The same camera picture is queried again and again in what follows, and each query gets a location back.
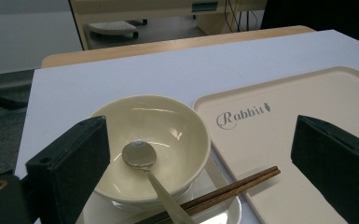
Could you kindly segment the beige desk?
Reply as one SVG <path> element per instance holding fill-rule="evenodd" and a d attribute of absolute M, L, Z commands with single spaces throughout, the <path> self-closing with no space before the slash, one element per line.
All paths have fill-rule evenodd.
<path fill-rule="evenodd" d="M 215 11 L 193 12 L 193 2 L 217 1 Z M 243 11 L 264 10 L 268 0 L 68 0 L 84 50 L 89 44 L 85 25 L 105 21 L 130 21 L 194 15 L 198 27 L 207 35 L 237 30 Z"/>

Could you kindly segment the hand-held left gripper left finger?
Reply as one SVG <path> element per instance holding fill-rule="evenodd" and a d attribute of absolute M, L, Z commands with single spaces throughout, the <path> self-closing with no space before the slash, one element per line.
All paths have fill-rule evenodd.
<path fill-rule="evenodd" d="M 26 162 L 32 220 L 75 224 L 110 163 L 106 119 L 85 119 Z"/>

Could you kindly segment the black curtain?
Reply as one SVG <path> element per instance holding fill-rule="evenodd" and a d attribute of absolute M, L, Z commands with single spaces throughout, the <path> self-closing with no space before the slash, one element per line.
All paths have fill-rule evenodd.
<path fill-rule="evenodd" d="M 359 0 L 268 0 L 262 29 L 303 25 L 359 40 Z"/>

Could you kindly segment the black metal stand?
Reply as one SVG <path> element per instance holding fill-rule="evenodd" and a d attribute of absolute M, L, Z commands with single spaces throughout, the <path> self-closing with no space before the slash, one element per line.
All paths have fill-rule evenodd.
<path fill-rule="evenodd" d="M 4 97 L 0 97 L 0 107 L 5 109 L 19 109 L 24 108 L 28 105 L 27 102 L 18 102 L 10 99 L 6 99 Z"/>

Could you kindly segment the white cabinet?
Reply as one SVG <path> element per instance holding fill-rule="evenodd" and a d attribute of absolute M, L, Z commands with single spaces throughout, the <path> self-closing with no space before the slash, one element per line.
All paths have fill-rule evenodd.
<path fill-rule="evenodd" d="M 0 0 L 0 74 L 81 49 L 69 0 Z"/>

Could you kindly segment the wheeled footrest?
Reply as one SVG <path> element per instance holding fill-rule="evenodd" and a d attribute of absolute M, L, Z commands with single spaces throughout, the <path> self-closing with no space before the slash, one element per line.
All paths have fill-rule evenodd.
<path fill-rule="evenodd" d="M 101 36 L 131 35 L 132 38 L 139 36 L 138 29 L 131 21 L 106 21 L 88 23 L 86 27 L 91 33 Z"/>

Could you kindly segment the cream ceramic bowl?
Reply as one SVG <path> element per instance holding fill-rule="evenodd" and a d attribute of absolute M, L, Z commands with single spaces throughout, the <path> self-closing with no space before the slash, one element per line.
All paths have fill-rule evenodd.
<path fill-rule="evenodd" d="M 209 159 L 211 140 L 204 122 L 191 107 L 174 99 L 136 95 L 104 105 L 92 115 L 106 119 L 111 156 L 95 192 L 117 205 L 159 204 L 145 174 L 122 160 L 127 144 L 143 141 L 156 150 L 151 171 L 175 198 L 190 188 Z"/>

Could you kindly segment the beige rabbit print tray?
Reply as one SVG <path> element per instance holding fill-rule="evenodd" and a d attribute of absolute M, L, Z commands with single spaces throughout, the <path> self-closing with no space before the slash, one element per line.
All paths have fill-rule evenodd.
<path fill-rule="evenodd" d="M 219 92 L 201 97 L 194 108 L 234 179 L 279 168 L 279 175 L 245 193 L 262 223 L 345 224 L 290 154 L 300 115 L 359 137 L 359 71 L 334 67 Z"/>

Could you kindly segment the white square plate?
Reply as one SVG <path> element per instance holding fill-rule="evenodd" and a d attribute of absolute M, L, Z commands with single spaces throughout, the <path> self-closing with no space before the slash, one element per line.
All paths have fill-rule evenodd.
<path fill-rule="evenodd" d="M 210 157 L 199 177 L 177 201 L 186 203 L 227 184 L 227 180 Z M 131 205 L 116 207 L 101 195 L 92 193 L 76 224 L 135 224 L 161 211 L 161 207 L 151 209 Z M 241 202 L 234 197 L 194 215 L 193 219 L 199 224 L 239 224 L 241 217 Z"/>

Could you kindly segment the pale board on table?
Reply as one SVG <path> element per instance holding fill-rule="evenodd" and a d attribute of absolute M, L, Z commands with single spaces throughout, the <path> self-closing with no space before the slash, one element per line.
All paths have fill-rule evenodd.
<path fill-rule="evenodd" d="M 16 173 L 99 107 L 156 94 L 194 106 L 201 97 L 334 67 L 359 71 L 359 41 L 334 30 L 168 51 L 35 72 Z"/>

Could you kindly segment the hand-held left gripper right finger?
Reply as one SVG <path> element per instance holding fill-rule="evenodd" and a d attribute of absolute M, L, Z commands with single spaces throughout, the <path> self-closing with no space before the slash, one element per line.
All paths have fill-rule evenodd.
<path fill-rule="evenodd" d="M 359 224 L 359 137 L 299 116 L 291 160 L 349 224 Z"/>

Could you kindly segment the wooden table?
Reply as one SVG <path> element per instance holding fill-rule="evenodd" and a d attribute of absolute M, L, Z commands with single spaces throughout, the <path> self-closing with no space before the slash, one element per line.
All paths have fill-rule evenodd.
<path fill-rule="evenodd" d="M 152 43 L 120 46 L 106 49 L 91 49 L 50 55 L 42 61 L 41 67 L 50 68 L 79 63 L 92 63 L 152 53 L 161 53 L 165 51 L 193 49 L 211 45 L 250 41 L 286 35 L 299 35 L 313 32 L 314 30 L 310 27 L 296 25 L 266 30 L 256 30 L 221 35 L 206 35 L 183 39 L 158 41 Z"/>

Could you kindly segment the metal spoon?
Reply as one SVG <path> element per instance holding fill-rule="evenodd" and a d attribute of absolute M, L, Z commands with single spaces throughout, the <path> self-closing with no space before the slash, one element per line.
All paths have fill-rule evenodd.
<path fill-rule="evenodd" d="M 142 170 L 145 173 L 174 224 L 195 224 L 190 215 L 174 200 L 151 172 L 150 167 L 156 162 L 157 153 L 150 144 L 144 141 L 128 143 L 122 150 L 122 159 L 131 168 Z"/>

